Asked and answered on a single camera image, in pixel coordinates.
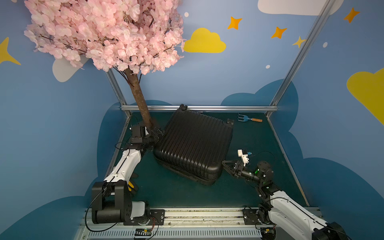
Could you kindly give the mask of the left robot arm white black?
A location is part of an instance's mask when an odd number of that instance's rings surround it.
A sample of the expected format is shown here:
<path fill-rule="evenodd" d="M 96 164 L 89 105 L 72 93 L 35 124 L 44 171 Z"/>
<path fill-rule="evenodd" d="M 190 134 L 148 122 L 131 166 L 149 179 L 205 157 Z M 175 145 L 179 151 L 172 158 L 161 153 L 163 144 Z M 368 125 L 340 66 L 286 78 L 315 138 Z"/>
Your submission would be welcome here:
<path fill-rule="evenodd" d="M 133 225 L 157 225 L 156 217 L 151 215 L 149 204 L 134 202 L 133 194 L 137 186 L 131 181 L 134 170 L 142 160 L 146 150 L 153 148 L 164 133 L 159 128 L 148 131 L 145 126 L 131 127 L 132 135 L 127 143 L 121 144 L 122 156 L 112 172 L 92 187 L 93 224 L 123 223 Z"/>

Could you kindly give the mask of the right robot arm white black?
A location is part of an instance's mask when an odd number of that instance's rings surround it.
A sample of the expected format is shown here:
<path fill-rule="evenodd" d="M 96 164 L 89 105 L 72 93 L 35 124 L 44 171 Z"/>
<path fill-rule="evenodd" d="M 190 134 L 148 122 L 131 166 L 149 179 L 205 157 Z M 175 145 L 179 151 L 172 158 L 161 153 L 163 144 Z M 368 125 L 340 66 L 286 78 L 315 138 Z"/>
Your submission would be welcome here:
<path fill-rule="evenodd" d="M 266 161 L 258 162 L 254 171 L 242 160 L 223 161 L 223 168 L 235 178 L 256 184 L 262 203 L 257 211 L 258 221 L 277 225 L 295 240 L 348 240 L 345 230 L 336 222 L 328 223 L 295 202 L 274 182 L 274 171 Z"/>

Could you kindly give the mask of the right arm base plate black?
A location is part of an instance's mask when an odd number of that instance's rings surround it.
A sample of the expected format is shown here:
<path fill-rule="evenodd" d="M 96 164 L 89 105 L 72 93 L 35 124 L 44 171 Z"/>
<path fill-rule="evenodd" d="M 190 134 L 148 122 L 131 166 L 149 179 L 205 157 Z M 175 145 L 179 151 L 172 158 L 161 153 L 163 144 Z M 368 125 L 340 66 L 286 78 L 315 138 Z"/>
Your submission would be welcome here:
<path fill-rule="evenodd" d="M 245 225 L 275 225 L 269 216 L 269 211 L 263 209 L 242 209 Z"/>

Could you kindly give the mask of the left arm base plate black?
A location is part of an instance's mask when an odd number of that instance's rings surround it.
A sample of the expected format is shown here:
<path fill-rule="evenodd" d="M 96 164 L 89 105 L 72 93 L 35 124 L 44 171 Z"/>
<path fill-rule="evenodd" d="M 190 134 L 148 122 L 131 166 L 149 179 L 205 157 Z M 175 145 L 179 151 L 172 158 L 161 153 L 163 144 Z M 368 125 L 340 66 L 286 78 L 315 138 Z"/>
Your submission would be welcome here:
<path fill-rule="evenodd" d="M 128 222 L 124 223 L 124 226 L 152 226 L 153 224 L 163 226 L 165 212 L 164 209 L 150 209 L 141 217 L 131 218 Z"/>

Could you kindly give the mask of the black ribbed hard-shell suitcase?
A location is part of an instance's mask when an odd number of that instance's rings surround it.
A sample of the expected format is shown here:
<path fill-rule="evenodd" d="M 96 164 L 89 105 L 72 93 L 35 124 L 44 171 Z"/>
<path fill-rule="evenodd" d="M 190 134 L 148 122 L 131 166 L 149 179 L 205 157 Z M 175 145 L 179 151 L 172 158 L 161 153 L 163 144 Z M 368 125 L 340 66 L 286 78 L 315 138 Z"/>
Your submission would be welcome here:
<path fill-rule="evenodd" d="M 222 174 L 233 126 L 233 120 L 223 121 L 180 105 L 154 147 L 154 157 L 168 170 L 210 186 Z"/>

